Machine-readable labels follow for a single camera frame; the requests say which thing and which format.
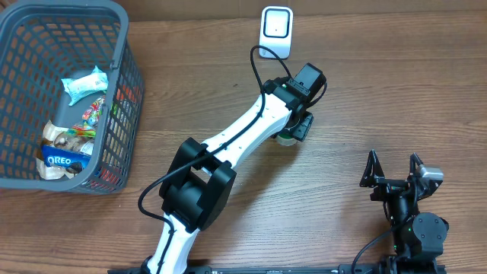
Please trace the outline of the green colourful candy bag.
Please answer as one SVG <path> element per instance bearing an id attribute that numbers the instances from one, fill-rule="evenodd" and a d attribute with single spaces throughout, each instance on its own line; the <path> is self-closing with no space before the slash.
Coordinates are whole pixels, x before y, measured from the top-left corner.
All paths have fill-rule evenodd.
<path id="1" fill-rule="evenodd" d="M 94 138 L 102 115 L 102 108 L 105 105 L 105 99 L 105 95 L 98 97 L 89 108 L 84 111 L 81 116 L 81 122 L 74 124 L 67 133 L 74 136 Z"/>

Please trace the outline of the light blue snack packet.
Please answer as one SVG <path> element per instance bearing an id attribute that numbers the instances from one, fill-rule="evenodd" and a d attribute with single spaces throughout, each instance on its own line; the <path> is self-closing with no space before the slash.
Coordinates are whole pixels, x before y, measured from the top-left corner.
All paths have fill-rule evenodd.
<path id="1" fill-rule="evenodd" d="M 97 66 L 94 66 L 93 71 L 84 77 L 77 79 L 63 78 L 62 85 L 65 93 L 67 93 L 71 99 L 68 104 L 71 107 L 88 95 L 100 91 L 106 92 L 109 81 L 107 74 Z"/>

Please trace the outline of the blue Oreo cookie pack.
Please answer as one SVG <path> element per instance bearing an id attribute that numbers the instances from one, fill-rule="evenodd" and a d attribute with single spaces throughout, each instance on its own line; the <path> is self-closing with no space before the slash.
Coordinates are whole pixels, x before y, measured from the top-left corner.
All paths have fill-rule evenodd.
<path id="1" fill-rule="evenodd" d="M 61 167 L 71 174 L 79 174 L 88 165 L 91 156 L 50 145 L 42 147 L 43 162 L 47 167 Z"/>

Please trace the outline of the green lid small jar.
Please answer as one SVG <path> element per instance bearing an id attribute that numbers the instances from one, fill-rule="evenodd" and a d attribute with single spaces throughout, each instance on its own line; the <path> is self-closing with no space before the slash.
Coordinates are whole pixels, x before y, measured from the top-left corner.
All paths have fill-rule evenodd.
<path id="1" fill-rule="evenodd" d="M 281 132 L 277 133 L 275 135 L 275 140 L 282 146 L 292 146 L 298 142 L 293 133 L 288 129 L 283 129 Z"/>

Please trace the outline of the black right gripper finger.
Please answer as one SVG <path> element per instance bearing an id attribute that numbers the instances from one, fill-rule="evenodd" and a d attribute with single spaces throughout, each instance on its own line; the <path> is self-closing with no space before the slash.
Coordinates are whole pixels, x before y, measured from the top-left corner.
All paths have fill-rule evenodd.
<path id="1" fill-rule="evenodd" d="M 377 153 L 370 150 L 366 168 L 359 183 L 360 187 L 376 187 L 384 179 L 384 172 L 380 165 Z"/>
<path id="2" fill-rule="evenodd" d="M 412 153 L 409 159 L 409 175 L 411 177 L 421 177 L 423 167 L 424 163 L 420 157 L 416 153 Z"/>

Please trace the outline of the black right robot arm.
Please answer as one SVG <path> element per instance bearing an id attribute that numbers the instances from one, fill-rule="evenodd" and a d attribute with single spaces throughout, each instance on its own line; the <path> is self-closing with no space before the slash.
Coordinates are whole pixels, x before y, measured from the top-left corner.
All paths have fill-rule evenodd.
<path id="1" fill-rule="evenodd" d="M 444 252 L 449 223 L 434 213 L 419 210 L 419 201 L 432 196 L 443 181 L 444 172 L 425 165 L 416 153 L 409 157 L 407 178 L 387 179 L 376 151 L 371 150 L 359 186 L 373 190 L 370 199 L 383 204 L 390 228 L 358 252 L 351 272 L 445 273 L 446 267 L 437 264 L 437 258 Z M 361 255 L 388 236 L 393 237 L 395 254 L 384 256 L 376 266 L 359 266 Z"/>

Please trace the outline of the beige brown snack pouch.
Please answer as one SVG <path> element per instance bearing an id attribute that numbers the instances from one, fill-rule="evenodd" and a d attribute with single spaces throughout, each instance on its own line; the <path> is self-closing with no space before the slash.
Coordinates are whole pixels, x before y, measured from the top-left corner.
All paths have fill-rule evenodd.
<path id="1" fill-rule="evenodd" d="M 44 145 L 92 155 L 94 149 L 94 140 L 92 138 L 69 135 L 67 131 L 67 128 L 55 126 L 51 121 L 44 127 L 43 138 L 36 159 L 37 171 L 44 180 L 58 180 L 64 176 L 73 178 L 76 175 L 64 171 L 61 167 L 47 167 L 43 162 L 42 155 L 42 147 Z"/>

